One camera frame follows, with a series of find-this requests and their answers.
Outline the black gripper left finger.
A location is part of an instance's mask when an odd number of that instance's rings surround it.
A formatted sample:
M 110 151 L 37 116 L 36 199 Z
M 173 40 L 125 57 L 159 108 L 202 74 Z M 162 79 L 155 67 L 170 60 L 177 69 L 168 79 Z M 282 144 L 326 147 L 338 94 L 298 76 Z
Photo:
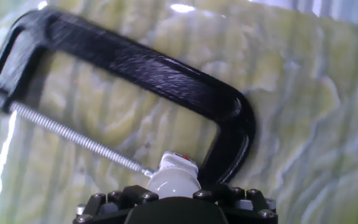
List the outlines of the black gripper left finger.
M 158 199 L 158 194 L 139 185 L 113 190 L 108 194 L 96 193 L 84 204 L 82 213 L 76 214 L 72 224 L 121 224 L 137 205 Z

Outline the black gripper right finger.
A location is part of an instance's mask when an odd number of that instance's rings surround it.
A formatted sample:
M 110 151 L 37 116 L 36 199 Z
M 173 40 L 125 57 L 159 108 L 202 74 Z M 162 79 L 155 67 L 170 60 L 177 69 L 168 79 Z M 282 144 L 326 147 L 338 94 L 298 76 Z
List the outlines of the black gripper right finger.
M 275 200 L 257 189 L 215 184 L 195 192 L 193 198 L 217 205 L 229 223 L 278 224 Z

